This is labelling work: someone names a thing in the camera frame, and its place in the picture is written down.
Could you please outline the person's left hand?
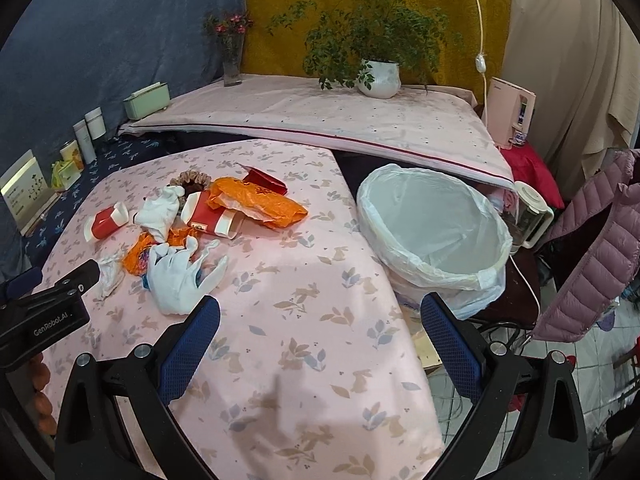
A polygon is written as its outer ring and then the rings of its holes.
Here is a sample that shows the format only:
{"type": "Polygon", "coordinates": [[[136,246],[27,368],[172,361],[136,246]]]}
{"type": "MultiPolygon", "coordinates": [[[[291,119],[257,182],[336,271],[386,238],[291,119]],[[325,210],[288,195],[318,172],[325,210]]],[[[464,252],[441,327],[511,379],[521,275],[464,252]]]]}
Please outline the person's left hand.
{"type": "Polygon", "coordinates": [[[43,434],[53,437],[58,425],[52,415],[53,408],[43,389],[51,379],[49,367],[43,363],[43,355],[38,353],[28,362],[30,381],[35,389],[34,405],[38,414],[38,428],[43,434]]]}

